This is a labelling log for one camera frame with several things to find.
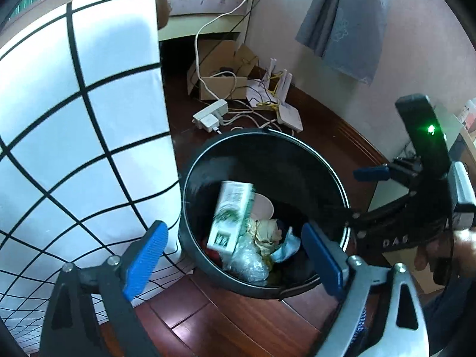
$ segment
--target metal bolt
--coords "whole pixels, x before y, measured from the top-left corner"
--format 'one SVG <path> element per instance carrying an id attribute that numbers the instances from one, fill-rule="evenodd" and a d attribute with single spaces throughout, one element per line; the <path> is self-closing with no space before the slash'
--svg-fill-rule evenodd
<path id="1" fill-rule="evenodd" d="M 64 271 L 64 272 L 70 272 L 72 271 L 74 268 L 74 264 L 72 263 L 65 263 L 63 264 L 63 267 L 61 267 L 61 269 Z"/>
<path id="2" fill-rule="evenodd" d="M 401 273 L 406 272 L 406 266 L 405 266 L 403 263 L 396 263 L 396 264 L 395 264 L 395 269 L 396 269 L 398 272 L 401 272 Z"/>
<path id="3" fill-rule="evenodd" d="M 108 264 L 110 266 L 117 266 L 120 262 L 120 257 L 117 256 L 117 255 L 113 255 L 113 256 L 110 256 L 108 257 Z"/>
<path id="4" fill-rule="evenodd" d="M 353 255 L 349 257 L 349 260 L 354 266 L 362 266 L 362 259 L 360 259 L 358 256 Z"/>

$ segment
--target wall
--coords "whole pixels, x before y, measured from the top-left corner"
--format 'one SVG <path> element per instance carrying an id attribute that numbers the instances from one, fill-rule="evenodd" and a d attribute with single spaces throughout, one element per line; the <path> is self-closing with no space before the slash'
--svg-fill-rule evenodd
<path id="1" fill-rule="evenodd" d="M 0 48 L 36 19 L 70 1 L 71 0 L 40 0 L 32 4 L 25 11 L 14 17 L 11 22 L 8 22 L 5 28 L 3 28 L 0 34 Z"/>
<path id="2" fill-rule="evenodd" d="M 391 0 L 382 56 L 371 86 L 334 71 L 294 40 L 312 0 L 262 0 L 246 44 L 271 57 L 294 83 L 363 134 L 387 158 L 408 141 L 396 99 L 421 92 L 451 112 L 476 96 L 476 52 L 444 0 Z"/>

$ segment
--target trash can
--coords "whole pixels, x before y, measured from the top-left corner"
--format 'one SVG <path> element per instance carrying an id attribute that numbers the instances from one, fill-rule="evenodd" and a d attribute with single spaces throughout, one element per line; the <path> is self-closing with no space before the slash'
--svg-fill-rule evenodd
<path id="1" fill-rule="evenodd" d="M 293 227 L 300 237 L 303 224 L 314 219 L 327 235 L 346 249 L 350 229 L 327 230 L 326 206 L 349 207 L 342 184 L 315 150 L 274 130 L 243 129 L 222 134 L 202 146 L 181 180 L 182 218 L 179 240 L 195 264 L 218 286 L 252 298 L 282 299 L 310 290 L 319 275 L 304 249 L 275 264 L 267 281 L 247 283 L 213 263 L 200 243 L 210 233 L 221 182 L 252 183 L 274 205 L 273 218 Z"/>

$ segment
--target wooden baseboard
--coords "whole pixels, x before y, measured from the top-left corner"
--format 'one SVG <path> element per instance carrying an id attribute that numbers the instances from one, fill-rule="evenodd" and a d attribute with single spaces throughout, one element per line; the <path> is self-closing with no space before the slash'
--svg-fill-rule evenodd
<path id="1" fill-rule="evenodd" d="M 264 76 L 265 70 L 255 67 L 251 78 Z M 311 118 L 316 127 L 332 138 L 337 138 L 346 148 L 361 157 L 362 165 L 378 166 L 389 161 L 362 134 L 334 113 L 331 109 L 311 97 L 293 84 L 287 93 L 286 102 L 299 110 L 301 118 Z"/>

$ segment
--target wooden floor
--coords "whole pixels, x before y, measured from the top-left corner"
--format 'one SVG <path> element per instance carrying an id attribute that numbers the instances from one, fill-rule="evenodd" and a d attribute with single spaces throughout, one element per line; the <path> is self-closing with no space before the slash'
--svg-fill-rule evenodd
<path id="1" fill-rule="evenodd" d="M 192 115 L 204 104 L 187 95 L 185 76 L 167 76 L 164 81 L 170 131 L 181 171 L 191 154 L 211 134 L 197 130 L 191 122 Z M 292 92 L 289 101 L 299 108 L 304 125 L 304 131 L 297 137 L 332 165 L 351 205 L 366 209 L 375 184 L 356 182 L 352 171 L 378 164 L 375 157 L 349 143 L 352 136 L 346 136 L 342 123 L 329 116 L 328 110 L 317 101 Z M 252 124 L 245 120 L 234 126 Z M 370 318 L 375 304 L 376 297 L 370 297 L 367 304 Z M 305 356 L 313 343 L 323 337 L 324 323 L 336 306 L 335 299 L 322 286 L 285 302 L 258 300 L 220 289 L 196 270 L 135 310 L 164 356 L 289 357 Z M 110 326 L 106 323 L 101 328 L 113 355 L 123 356 Z"/>

